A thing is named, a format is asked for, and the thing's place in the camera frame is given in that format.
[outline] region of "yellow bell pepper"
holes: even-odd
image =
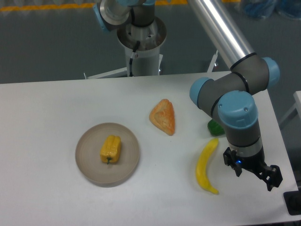
[[[100,158],[103,162],[109,164],[109,162],[117,162],[120,156],[121,139],[118,136],[109,135],[101,150]]]

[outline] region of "cable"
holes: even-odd
[[[135,45],[134,48],[133,48],[133,53],[132,53],[132,55],[131,55],[130,63],[129,63],[129,65],[130,65],[130,75],[129,75],[129,76],[130,76],[130,77],[133,76],[133,73],[132,73],[133,58],[135,57],[135,53],[136,53],[137,49],[139,48],[139,46],[140,46],[140,41],[137,41],[137,42],[136,42],[136,45]]]

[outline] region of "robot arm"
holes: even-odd
[[[210,78],[195,81],[190,98],[223,126],[229,142],[223,154],[224,163],[238,177],[242,169],[254,173],[267,184],[269,191],[279,187],[282,181],[279,167],[264,162],[258,112],[252,97],[279,80],[279,68],[272,59],[258,57],[220,0],[188,0],[188,3],[231,70],[216,81]],[[102,0],[94,10],[103,30],[118,28],[119,41],[133,53],[140,51],[139,56],[143,51],[157,49],[165,40],[165,27],[154,16],[154,0]],[[136,68],[144,72],[155,68],[158,74],[158,57],[147,59],[137,62]]]
[[[279,68],[270,58],[259,58],[224,6],[216,0],[188,0],[200,23],[221,53],[231,73],[214,81],[201,78],[190,98],[225,129],[229,147],[224,163],[239,177],[242,169],[262,179],[269,191],[282,181],[276,165],[267,166],[253,94],[274,85]]]

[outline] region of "pepper stem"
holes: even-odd
[[[107,157],[107,164],[109,164],[110,163],[110,160],[112,160],[112,158],[111,157]]]

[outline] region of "metal arm tube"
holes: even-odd
[[[254,50],[219,1],[188,0],[188,3],[226,65],[231,68],[239,60],[254,53]]]

